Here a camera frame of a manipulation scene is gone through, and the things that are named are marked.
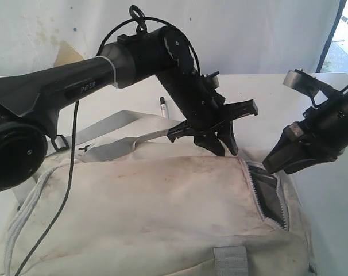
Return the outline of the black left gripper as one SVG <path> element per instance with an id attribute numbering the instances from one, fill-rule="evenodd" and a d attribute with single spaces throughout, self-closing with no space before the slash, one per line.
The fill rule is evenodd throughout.
<path id="1" fill-rule="evenodd" d="M 225 104 L 225 97 L 204 80 L 204 75 L 160 73 L 159 81 L 185 117 L 185 121 L 169 129 L 167 137 L 171 142 L 194 136 L 195 145 L 224 156 L 222 141 L 232 155 L 238 155 L 232 121 L 258 115 L 254 100 Z"/>

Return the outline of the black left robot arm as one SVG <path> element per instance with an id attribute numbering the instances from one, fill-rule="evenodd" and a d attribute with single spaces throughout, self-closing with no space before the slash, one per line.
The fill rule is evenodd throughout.
<path id="1" fill-rule="evenodd" d="M 257 115 L 253 100 L 226 103 L 216 75 L 195 69 L 190 44 L 172 26 L 121 35 L 96 57 L 30 74 L 0 78 L 0 192 L 11 189 L 41 166 L 54 145 L 59 111 L 95 91 L 129 87 L 156 76 L 185 120 L 167 138 L 192 136 L 217 156 L 236 155 L 233 121 Z"/>

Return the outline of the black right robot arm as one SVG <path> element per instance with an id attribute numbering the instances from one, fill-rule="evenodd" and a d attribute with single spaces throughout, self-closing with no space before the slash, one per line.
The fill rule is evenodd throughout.
<path id="1" fill-rule="evenodd" d="M 338 91 L 311 76 L 293 76 L 284 85 L 314 99 L 322 91 L 327 100 L 312 105 L 304 120 L 287 125 L 263 161 L 269 173 L 293 174 L 316 164 L 334 162 L 348 147 L 348 90 Z"/>

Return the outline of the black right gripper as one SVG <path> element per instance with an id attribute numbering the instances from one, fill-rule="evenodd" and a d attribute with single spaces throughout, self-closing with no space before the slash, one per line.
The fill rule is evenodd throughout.
<path id="1" fill-rule="evenodd" d="M 348 146 L 348 92 L 307 110 L 303 121 L 287 125 L 263 160 L 269 173 L 293 174 L 311 166 L 334 162 Z"/>

